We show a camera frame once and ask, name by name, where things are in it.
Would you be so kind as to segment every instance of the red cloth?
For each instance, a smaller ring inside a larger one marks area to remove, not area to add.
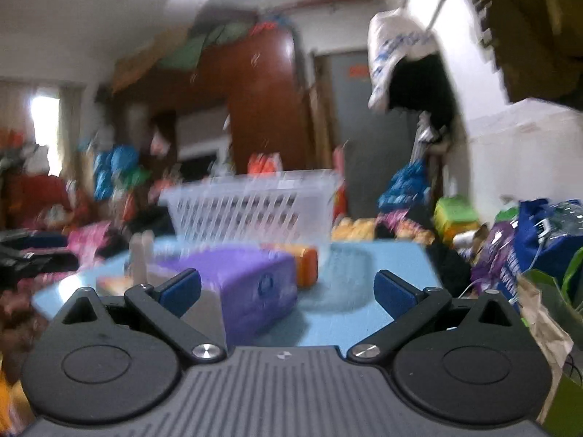
[[[60,204],[65,210],[71,211],[63,179],[47,175],[7,177],[8,216],[11,228],[22,228],[27,222],[36,221],[43,210],[53,205]]]

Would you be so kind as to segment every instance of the wooden wardrobe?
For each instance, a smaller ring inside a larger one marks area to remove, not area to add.
[[[128,139],[129,104],[147,105],[150,116],[170,110],[180,116],[225,102],[237,173],[247,172],[253,153],[279,153],[285,170],[312,166],[307,97],[292,34],[281,28],[206,48],[191,71],[151,69],[114,96],[118,141]]]

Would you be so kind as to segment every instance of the blue plastic bag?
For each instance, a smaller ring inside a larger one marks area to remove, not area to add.
[[[539,242],[539,234],[543,231],[539,224],[542,220],[549,220],[554,225],[555,208],[556,205],[550,205],[545,198],[520,204],[518,226],[497,285],[497,289],[517,309],[519,274],[533,268],[555,278],[560,288],[571,260],[583,248],[583,235],[557,236],[554,230]]]
[[[110,170],[111,169],[111,151],[103,151],[101,153],[97,153],[95,155],[95,161],[93,162],[93,172],[97,174],[97,172],[101,170]]]
[[[138,153],[133,146],[118,146],[111,156],[111,171],[113,173],[125,172],[138,165]]]
[[[379,197],[378,209],[383,213],[423,204],[429,184],[425,177],[425,164],[415,161],[399,170],[391,179],[389,189]]]
[[[113,182],[111,181],[111,171],[101,170],[97,173],[95,181],[95,200],[105,200],[113,195]]]
[[[514,251],[522,271],[530,268],[540,248],[536,226],[552,216],[553,208],[545,198],[521,202],[518,212],[518,227],[514,236]],[[551,277],[562,278],[575,253],[583,248],[583,235],[565,235],[543,245],[534,268]]]

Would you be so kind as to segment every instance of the orange container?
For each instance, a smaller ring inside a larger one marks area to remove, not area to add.
[[[318,281],[318,250],[304,245],[275,244],[264,248],[285,251],[296,259],[298,288],[312,287]]]

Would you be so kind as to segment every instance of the gray door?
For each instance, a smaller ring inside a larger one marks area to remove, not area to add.
[[[349,215],[376,217],[378,197],[393,175],[409,162],[416,114],[392,110],[378,115],[368,109],[372,85],[366,51],[326,57],[336,109],[336,144],[345,146]]]

